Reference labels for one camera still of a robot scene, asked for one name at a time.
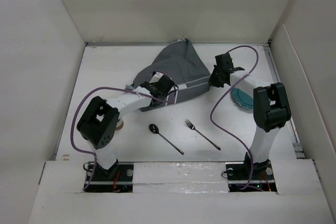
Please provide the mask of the grey striped cloth placemat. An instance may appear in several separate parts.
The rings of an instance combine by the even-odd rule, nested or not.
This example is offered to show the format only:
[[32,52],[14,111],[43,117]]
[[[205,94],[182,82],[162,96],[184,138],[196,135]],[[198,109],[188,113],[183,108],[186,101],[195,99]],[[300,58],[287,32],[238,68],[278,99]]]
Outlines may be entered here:
[[141,70],[126,89],[134,90],[143,82],[149,82],[157,71],[171,78],[179,88],[168,96],[166,104],[159,105],[160,108],[195,99],[210,90],[208,81],[211,74],[188,39],[177,40],[162,49],[152,64]]

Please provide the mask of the teal ceramic plate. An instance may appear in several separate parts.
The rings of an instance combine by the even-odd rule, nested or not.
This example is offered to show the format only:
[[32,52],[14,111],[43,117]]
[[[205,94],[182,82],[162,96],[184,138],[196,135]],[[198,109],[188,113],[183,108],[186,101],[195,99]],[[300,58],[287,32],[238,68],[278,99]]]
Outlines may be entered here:
[[245,110],[252,111],[254,108],[253,98],[246,94],[244,91],[233,88],[231,91],[233,101]]

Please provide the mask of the dark metal fork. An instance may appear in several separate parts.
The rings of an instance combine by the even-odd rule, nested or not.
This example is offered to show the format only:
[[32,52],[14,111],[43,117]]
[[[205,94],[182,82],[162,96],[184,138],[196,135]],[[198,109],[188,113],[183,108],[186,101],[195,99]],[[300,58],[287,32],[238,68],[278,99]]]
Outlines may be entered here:
[[221,150],[221,148],[215,144],[213,141],[211,141],[208,137],[206,137],[204,134],[202,134],[199,130],[196,129],[195,125],[192,124],[190,120],[185,120],[185,124],[193,131],[196,131],[200,136],[202,136],[204,139],[206,139],[210,144],[212,144],[217,150]]

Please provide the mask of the steel cup with white sleeve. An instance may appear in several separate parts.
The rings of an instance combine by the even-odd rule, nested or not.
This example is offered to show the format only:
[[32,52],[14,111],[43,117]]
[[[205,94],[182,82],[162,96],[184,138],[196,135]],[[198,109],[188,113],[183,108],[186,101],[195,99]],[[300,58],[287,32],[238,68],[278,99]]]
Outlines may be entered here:
[[123,120],[120,120],[120,121],[117,123],[115,129],[116,129],[116,130],[120,130],[120,129],[123,128],[123,126],[124,126],[124,122],[123,122]]

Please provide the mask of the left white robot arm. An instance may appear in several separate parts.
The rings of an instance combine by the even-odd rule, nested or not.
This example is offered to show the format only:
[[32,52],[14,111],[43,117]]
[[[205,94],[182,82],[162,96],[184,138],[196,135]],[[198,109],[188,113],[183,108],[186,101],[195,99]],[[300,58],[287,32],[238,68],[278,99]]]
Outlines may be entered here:
[[117,175],[119,162],[111,141],[115,131],[122,126],[122,117],[142,108],[165,105],[168,96],[177,91],[177,85],[164,74],[155,72],[149,82],[133,90],[118,91],[123,94],[116,98],[92,98],[77,123],[77,130],[92,147],[99,174],[105,180],[112,180]]

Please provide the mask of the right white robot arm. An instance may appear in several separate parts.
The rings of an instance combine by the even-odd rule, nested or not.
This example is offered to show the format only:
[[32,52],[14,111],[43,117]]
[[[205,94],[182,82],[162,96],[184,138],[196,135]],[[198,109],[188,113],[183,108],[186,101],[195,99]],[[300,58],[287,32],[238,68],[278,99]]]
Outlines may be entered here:
[[269,160],[269,153],[280,129],[291,119],[291,110],[285,86],[269,83],[250,75],[241,67],[234,67],[229,53],[215,57],[216,64],[209,79],[211,87],[224,85],[237,88],[253,99],[253,117],[256,132],[247,152],[243,173],[254,179],[261,174],[261,165]]

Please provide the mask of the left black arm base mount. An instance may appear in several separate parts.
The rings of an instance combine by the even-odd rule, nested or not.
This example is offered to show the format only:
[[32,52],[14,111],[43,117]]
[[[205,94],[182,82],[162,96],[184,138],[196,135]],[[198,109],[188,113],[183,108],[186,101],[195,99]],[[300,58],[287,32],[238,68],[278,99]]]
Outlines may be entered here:
[[83,190],[87,193],[132,193],[133,163],[119,163],[110,170],[104,170],[99,164],[93,170],[94,162],[84,163],[86,171]]

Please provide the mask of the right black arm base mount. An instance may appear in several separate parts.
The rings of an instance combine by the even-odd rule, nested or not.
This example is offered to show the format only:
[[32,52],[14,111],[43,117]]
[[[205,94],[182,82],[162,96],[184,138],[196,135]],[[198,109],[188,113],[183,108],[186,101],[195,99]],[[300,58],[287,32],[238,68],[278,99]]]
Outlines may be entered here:
[[230,193],[277,192],[275,177],[270,161],[261,167],[255,165],[250,180],[250,165],[246,165],[244,162],[227,162],[225,163],[225,168],[226,170],[222,172],[221,176],[224,179],[227,179]]

